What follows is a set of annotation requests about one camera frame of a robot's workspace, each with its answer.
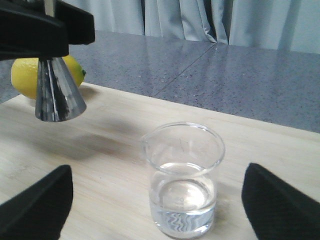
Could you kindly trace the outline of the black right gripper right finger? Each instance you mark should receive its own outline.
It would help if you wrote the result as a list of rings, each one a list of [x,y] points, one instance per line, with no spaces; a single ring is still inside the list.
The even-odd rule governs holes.
[[[318,240],[320,204],[257,163],[246,169],[241,192],[259,240]]]

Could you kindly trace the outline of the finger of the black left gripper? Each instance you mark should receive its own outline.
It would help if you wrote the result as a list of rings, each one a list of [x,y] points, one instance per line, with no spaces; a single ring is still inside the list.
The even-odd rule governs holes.
[[[22,7],[0,8],[0,59],[50,58],[69,54],[61,21]]]
[[[94,16],[62,0],[55,2],[55,18],[64,24],[53,42],[58,45],[88,45],[95,41]]]

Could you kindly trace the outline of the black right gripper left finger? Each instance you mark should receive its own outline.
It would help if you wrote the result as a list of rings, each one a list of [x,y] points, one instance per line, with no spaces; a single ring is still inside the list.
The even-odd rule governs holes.
[[[71,166],[61,165],[0,205],[0,238],[58,240],[73,197]]]

